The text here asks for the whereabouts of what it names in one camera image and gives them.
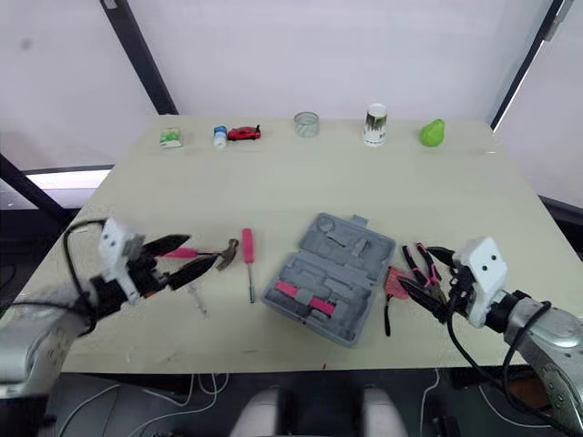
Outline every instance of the beige table surface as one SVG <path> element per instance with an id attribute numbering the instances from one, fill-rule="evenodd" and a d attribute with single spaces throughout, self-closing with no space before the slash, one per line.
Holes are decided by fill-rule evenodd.
<path id="1" fill-rule="evenodd" d="M 261 123 L 263 137 L 218 151 L 212 129 Z M 130 220 L 155 238 L 189 233 L 191 247 L 221 248 L 251 227 L 258 294 L 315 215 L 325 211 L 369 219 L 369 229 L 399 244 L 457 249 L 492 236 L 508 266 L 507 290 L 583 315 L 583 269 L 537 195 L 511 165 L 482 122 L 447 121 L 437 148 L 421 146 L 421 121 L 390 123 L 386 144 L 361 141 L 362 120 L 323 121 L 316 138 L 299 138 L 287 119 L 160 117 L 111 171 L 79 218 Z M 185 146 L 159 147 L 162 127 L 181 127 Z M 97 232 L 73 237 L 74 260 L 88 278 L 99 271 Z M 163 269 L 182 261 L 165 259 Z M 394 264 L 404 267 L 400 251 Z M 46 256 L 24 294 L 69 281 L 60 243 Z M 363 335 L 347 349 L 248 303 L 240 255 L 223 272 L 197 282 L 204 319 L 185 291 L 165 290 L 125 306 L 78 340 L 64 371 L 244 372 L 466 366 L 446 329 L 411 300 L 393 300 L 393 336 L 384 336 L 381 288 Z M 507 346 L 489 329 L 461 319 L 459 337 L 482 364 L 499 364 Z"/>

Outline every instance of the green pear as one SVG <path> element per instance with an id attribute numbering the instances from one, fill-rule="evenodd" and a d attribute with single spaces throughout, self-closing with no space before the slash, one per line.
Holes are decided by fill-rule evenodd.
<path id="1" fill-rule="evenodd" d="M 445 137 L 445 122 L 438 118 L 428 125 L 423 126 L 419 132 L 421 144 L 428 147 L 436 147 L 441 144 Z"/>

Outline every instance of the gray tool case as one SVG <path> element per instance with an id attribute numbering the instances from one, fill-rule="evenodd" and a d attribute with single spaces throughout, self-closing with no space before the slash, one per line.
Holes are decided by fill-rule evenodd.
<path id="1" fill-rule="evenodd" d="M 263 302 L 344 346 L 356 344 L 373 307 L 371 287 L 383 279 L 395 248 L 394 240 L 366 229 L 367 222 L 319 214 Z"/>

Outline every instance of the pliers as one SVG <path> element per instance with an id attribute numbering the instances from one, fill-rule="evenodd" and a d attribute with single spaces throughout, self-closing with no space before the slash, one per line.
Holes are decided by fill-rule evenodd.
<path id="1" fill-rule="evenodd" d="M 409 268 L 413 271 L 415 279 L 419 285 L 428 292 L 431 298 L 445 305 L 447 300 L 445 299 L 445 294 L 441 290 L 441 285 L 439 283 L 441 280 L 441 275 L 435 267 L 434 260 L 431 258 L 431 255 L 422 243 L 416 243 L 415 246 L 427 264 L 427 268 L 429 269 L 429 276 L 425 276 L 425 274 L 417 267 L 407 246 L 403 246 L 403 255 L 405 261 L 407 261 Z"/>

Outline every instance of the red screwdriver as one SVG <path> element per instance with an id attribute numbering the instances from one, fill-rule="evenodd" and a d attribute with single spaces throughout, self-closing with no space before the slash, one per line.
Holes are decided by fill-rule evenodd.
<path id="1" fill-rule="evenodd" d="M 247 264 L 249 272 L 249 302 L 255 302 L 255 291 L 253 290 L 253 279 L 251 277 L 251 264 L 255 260 L 253 257 L 253 232 L 251 229 L 245 228 L 242 232 L 243 240 L 243 260 Z"/>

